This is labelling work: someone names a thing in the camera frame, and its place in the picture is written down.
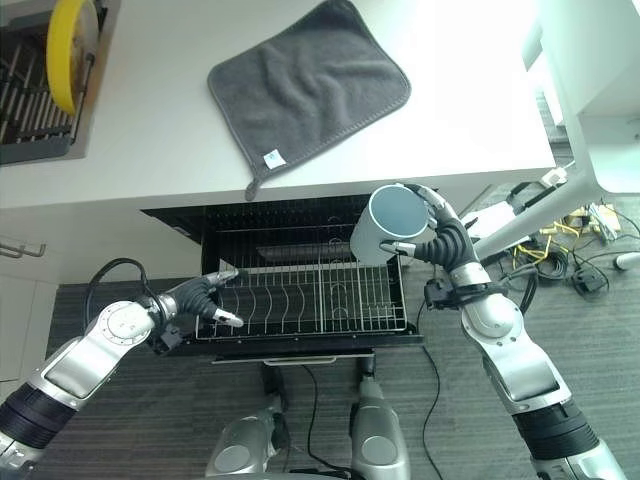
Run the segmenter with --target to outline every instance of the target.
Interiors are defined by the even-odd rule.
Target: wire rack
[[[46,72],[47,23],[0,31],[0,164],[63,156],[75,141],[80,111],[56,106]],[[90,68],[82,78],[83,104]]]
[[[252,338],[404,330],[400,270],[363,266],[348,242],[238,248],[220,269],[243,274],[218,294],[221,308],[244,319],[242,328],[196,320],[196,338]]]

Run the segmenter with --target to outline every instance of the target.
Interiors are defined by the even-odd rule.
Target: towel label
[[[267,167],[269,167],[270,170],[287,164],[287,162],[284,161],[284,158],[282,158],[282,156],[280,155],[280,152],[277,148],[267,153],[262,158],[264,158],[264,163],[267,164]]]

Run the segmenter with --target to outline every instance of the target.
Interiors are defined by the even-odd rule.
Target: gray towel
[[[260,184],[404,105],[411,87],[347,0],[216,65],[209,88]]]

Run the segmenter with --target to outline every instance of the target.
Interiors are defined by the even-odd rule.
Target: yellow plate
[[[47,80],[55,104],[75,115],[87,63],[98,46],[98,15],[91,0],[59,0],[47,33]]]

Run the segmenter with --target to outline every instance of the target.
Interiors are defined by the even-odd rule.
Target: white mug
[[[399,183],[375,190],[351,234],[351,251],[364,265],[381,265],[393,254],[380,248],[384,240],[409,240],[428,225],[427,205]]]

